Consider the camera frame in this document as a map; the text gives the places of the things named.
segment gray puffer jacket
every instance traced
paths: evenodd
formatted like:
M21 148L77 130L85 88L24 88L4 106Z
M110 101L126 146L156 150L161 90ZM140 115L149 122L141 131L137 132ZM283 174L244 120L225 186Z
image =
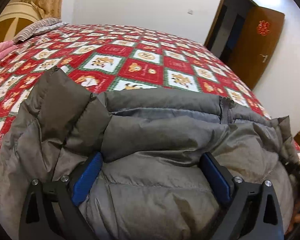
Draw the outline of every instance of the gray puffer jacket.
M278 154L298 161L289 118L266 120L216 95L170 89L92 94L47 71L0 150L0 223L18 239L27 188L69 174L97 151L104 164L80 210L104 239L198 239L219 206L197 167L210 151L233 175L273 182L287 228L292 187Z

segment wooden door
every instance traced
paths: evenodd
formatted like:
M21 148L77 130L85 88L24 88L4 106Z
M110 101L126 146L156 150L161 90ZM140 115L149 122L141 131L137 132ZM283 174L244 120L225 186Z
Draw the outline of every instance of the wooden door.
M252 90L278 43L284 14L263 7L250 9L227 65Z

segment wall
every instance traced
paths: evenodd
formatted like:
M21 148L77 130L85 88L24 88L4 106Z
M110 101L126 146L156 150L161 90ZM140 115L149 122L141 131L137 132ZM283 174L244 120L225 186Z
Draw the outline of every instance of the wall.
M300 130L300 9L293 0L254 0L286 15L278 46L254 89L273 117L290 115L291 131ZM64 0L62 18L73 24L135 25L201 43L220 0Z
M224 0L223 4L227 6L227 11L211 48L211 52L217 57L221 56L225 48L237 14L245 18L250 8L254 6L249 0Z

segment blue gripper pad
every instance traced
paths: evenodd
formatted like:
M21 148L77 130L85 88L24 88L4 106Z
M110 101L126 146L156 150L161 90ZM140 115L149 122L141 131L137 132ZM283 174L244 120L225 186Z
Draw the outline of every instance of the blue gripper pad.
M74 184L72 202L75 206L79 206L83 201L85 201L94 181L101 171L102 163L102 155L101 153L97 153Z
M203 172L217 201L227 206L231 202L230 186L207 154L203 154L199 168Z

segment door frame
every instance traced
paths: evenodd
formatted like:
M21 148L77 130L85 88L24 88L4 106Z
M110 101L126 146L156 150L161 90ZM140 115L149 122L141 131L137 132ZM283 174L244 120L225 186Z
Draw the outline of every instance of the door frame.
M208 36L207 36L207 38L206 38L206 41L204 42L205 47L207 47L208 42L209 42L209 40L210 40L210 38L211 38L211 36L212 36L213 29L214 29L214 27L215 27L215 25L216 25L216 23L217 23L217 19L218 19L218 17L219 17L219 14L220 14L220 11L221 11L221 7L222 7L224 1L225 1L225 0L220 0L218 9L217 9L217 11L216 11L216 15L214 16L212 25L211 25L210 30L209 30L209 33L208 33ZM249 1L252 2L255 6L258 6L254 0L249 0Z

